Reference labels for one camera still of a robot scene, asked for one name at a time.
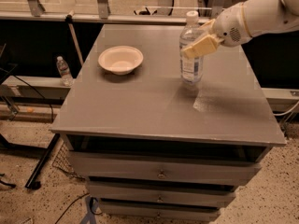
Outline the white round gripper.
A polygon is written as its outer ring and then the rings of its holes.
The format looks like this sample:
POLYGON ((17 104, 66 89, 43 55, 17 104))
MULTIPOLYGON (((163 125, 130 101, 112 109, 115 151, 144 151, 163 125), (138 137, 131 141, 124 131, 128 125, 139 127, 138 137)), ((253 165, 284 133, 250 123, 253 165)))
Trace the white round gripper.
POLYGON ((235 47, 251 40, 245 24, 243 3, 226 8, 216 20, 207 21, 199 30, 202 35, 181 49, 180 54, 183 57, 202 57, 215 52, 221 43, 225 47, 235 47))

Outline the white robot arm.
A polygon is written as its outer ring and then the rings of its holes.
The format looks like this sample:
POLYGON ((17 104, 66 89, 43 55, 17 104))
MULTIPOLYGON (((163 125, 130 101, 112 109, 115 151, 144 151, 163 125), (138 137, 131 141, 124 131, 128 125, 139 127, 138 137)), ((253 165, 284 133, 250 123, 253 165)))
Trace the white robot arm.
POLYGON ((203 24, 203 31, 180 54, 186 58, 213 53, 219 45, 236 47, 264 34, 297 31, 299 0, 247 0, 223 10, 203 24))

